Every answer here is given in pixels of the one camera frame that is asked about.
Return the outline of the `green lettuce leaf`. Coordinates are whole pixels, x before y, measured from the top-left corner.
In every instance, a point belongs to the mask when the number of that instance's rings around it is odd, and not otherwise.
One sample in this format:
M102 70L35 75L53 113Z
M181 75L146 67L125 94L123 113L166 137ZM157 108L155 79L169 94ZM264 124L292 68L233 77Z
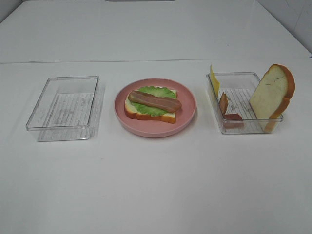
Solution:
M168 89L167 87L160 87L160 86L143 86L138 89L138 91L148 93L157 97L168 97L177 99L177 91L173 89ZM165 110L156 108L156 107L149 107L143 104L139 104L136 102L129 101L128 97L125 100L125 107L128 108L129 112L132 113L139 113L143 115L150 115L152 117L158 116L166 116L166 117L176 117L176 113L169 113Z

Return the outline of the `white bread slice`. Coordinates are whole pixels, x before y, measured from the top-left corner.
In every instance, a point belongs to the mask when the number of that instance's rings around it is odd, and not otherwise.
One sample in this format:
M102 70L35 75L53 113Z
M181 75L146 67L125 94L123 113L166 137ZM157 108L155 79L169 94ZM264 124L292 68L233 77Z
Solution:
M176 122L176 117L166 117L166 116L158 116L158 117L152 117L150 115L143 115L139 113L132 113L128 111L128 108L125 107L125 114L128 118L131 119L138 119L138 120L159 120L163 122L168 122L168 123L175 123Z
M291 72L283 65L273 64L249 100L264 132L274 130L275 120L286 110L294 92L295 81Z

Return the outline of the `bacon strip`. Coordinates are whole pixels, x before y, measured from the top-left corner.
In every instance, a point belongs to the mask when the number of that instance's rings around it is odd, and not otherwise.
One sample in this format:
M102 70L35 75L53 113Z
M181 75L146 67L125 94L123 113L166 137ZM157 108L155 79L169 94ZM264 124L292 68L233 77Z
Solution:
M219 101L219 107L221 109L221 113L223 118L226 120L224 122L224 126L226 129L234 129L234 128L242 128L244 127L244 123L242 122L242 117L238 114L227 114L229 102L227 95L223 92Z
M176 112L182 107L181 102L177 99L171 97L158 97L138 90L133 90L132 92L130 92L128 95L128 99L131 102L136 102L149 107L159 108L169 113Z

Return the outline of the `pink round plate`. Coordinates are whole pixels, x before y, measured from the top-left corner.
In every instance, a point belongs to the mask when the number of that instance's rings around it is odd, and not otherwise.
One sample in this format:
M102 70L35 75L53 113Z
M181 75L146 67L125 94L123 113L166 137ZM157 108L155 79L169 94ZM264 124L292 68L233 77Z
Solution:
M127 95L142 86L153 85L167 87L177 91L177 98L182 109L176 114L176 123L166 123L160 120L130 119L124 111ZM120 124L129 132L142 137L167 137L183 130L191 122L196 112L196 101L193 93L185 85L165 78L147 78L126 85L115 98L115 114Z

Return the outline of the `yellow cheese slice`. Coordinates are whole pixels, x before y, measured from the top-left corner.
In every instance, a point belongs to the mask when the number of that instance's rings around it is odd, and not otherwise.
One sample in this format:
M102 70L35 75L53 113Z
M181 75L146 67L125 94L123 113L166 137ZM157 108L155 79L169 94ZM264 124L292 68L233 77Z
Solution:
M210 80L211 80L212 87L215 92L216 99L219 100L218 94L219 94L219 89L220 89L220 82L218 81L218 79L215 76L215 73L213 72L212 65L210 65Z

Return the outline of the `right clear plastic tray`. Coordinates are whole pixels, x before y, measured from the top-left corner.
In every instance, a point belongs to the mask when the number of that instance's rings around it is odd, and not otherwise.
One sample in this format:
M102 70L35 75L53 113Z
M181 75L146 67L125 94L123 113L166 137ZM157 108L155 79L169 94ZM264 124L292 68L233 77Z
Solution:
M208 94L213 106L214 114L217 119L218 126L223 134L266 134L261 128L261 120L257 119L249 100L260 83L258 75L254 72L234 72L234 73L215 73L216 78L220 82L219 100L216 99L214 89L210 80L210 74L207 74L208 79ZM242 117L244 127L226 129L219 101L222 93L228 97L227 114L238 113ZM277 122L275 128L283 121L283 115L275 120Z

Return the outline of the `clear plastic tray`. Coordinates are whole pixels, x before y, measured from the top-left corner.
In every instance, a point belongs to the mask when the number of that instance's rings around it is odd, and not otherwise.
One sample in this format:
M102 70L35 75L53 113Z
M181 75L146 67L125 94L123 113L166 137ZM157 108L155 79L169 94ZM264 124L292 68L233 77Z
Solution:
M26 130L38 142L94 137L104 90L98 76L49 78L26 123Z
M210 80L210 74L207 74L208 79L208 94L213 106L214 114L217 119L218 126L223 134L266 134L261 128L261 120L257 119L249 100L260 83L258 75L254 72L234 72L234 73L215 73L216 78L220 82L219 100L216 99L214 89ZM244 127L226 129L219 101L222 93L228 97L227 114L238 113L242 117ZM277 122L275 128L283 121L283 115L275 120Z

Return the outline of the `left clear plastic tray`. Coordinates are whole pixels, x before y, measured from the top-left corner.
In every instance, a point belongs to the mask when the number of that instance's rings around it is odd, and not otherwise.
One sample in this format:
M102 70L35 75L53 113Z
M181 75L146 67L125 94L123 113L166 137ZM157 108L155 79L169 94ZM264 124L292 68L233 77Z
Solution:
M104 90L98 76L49 78L26 123L26 130L38 142L94 137Z

